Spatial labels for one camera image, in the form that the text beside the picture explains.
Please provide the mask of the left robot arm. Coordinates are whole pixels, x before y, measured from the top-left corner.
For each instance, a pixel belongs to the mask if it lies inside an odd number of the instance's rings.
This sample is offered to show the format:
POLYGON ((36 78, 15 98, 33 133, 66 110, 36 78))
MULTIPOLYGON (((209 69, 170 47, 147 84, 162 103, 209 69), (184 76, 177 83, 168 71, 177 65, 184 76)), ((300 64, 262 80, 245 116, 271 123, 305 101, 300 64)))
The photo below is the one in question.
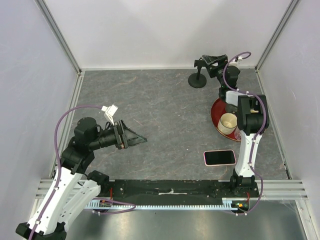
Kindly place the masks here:
POLYGON ((64 240, 71 224, 95 197, 110 191, 109 176, 97 170, 88 174, 80 190, 70 196, 95 158, 94 151, 109 146, 127 149, 148 140, 128 128, 122 120, 102 129, 92 117, 80 119, 74 136, 62 152, 58 170, 40 207, 15 232, 27 240, 64 240))

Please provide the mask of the phone with pink case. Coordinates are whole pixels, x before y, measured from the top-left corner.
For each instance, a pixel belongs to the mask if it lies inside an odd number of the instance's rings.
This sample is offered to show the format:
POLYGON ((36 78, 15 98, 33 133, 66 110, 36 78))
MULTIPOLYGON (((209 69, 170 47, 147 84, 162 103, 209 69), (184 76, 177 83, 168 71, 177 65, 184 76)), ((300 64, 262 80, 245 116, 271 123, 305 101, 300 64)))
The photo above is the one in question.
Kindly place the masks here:
POLYGON ((231 149, 205 151, 203 158, 205 165, 209 167, 232 166, 237 163, 235 152, 231 149))

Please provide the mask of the black phone stand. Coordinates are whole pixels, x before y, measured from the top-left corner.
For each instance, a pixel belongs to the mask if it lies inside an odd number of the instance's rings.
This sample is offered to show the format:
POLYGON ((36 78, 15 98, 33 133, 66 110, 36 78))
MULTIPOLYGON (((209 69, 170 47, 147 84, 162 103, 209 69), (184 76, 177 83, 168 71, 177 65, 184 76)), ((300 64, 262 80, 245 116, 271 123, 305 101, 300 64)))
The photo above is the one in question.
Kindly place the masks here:
POLYGON ((196 89, 203 88, 207 84, 207 78, 201 73, 202 61, 200 59, 196 59, 194 61, 194 67, 197 68, 196 73, 192 73, 188 77, 188 84, 196 89))

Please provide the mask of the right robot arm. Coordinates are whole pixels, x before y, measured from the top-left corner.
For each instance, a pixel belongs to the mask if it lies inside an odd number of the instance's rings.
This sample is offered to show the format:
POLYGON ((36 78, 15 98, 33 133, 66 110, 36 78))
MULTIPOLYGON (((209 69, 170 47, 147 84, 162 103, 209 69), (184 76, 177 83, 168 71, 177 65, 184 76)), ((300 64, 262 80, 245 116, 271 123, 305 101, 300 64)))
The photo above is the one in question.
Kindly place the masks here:
POLYGON ((237 63, 252 55, 244 51, 228 59, 227 55, 202 55, 200 60, 211 78, 220 83, 219 99, 237 108, 237 127, 240 130, 240 152, 229 182, 229 191, 235 197, 242 196, 247 189, 255 188, 255 161, 260 140, 269 127, 270 119, 267 98, 263 94, 240 90, 237 80, 240 70, 237 63))

